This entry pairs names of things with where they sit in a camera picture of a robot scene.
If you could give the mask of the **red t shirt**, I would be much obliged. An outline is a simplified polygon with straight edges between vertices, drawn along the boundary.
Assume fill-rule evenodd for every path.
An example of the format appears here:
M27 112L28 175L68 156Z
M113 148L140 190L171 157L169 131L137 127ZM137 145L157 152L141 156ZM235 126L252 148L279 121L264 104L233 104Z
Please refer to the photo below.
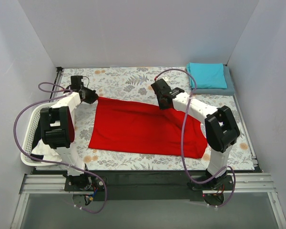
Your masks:
M89 148L179 156L184 112L140 102L100 97ZM201 124L188 116L185 124L185 157L200 159L207 148Z

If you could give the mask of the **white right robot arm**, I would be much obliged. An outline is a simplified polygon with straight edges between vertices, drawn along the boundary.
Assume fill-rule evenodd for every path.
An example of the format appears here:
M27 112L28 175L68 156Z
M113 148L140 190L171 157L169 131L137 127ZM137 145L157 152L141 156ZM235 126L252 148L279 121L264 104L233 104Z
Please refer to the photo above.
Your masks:
M227 106L215 107L193 99L180 88L170 86L152 86L160 109L173 108L184 112L181 133L181 158L185 173L193 187L218 189L227 176L227 161L232 146L240 136L240 130L231 109ZM184 154L185 124L188 116L204 124L207 144L211 147L210 162L205 175L194 179L188 172Z

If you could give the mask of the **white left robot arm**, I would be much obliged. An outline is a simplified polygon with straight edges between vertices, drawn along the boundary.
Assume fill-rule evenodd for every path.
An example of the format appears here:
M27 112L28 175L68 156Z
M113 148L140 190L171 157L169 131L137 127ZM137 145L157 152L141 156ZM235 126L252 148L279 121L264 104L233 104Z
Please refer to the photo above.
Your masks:
M73 145L75 140L75 109L82 102L92 104L97 101L95 90L84 86L71 91L62 88L57 91L64 93L63 98L57 98L54 105L40 110L41 138L51 151L59 156L54 159L46 159L48 163L56 163L67 167L67 178L71 185L82 191L92 186L92 179L86 173L86 164L77 153Z

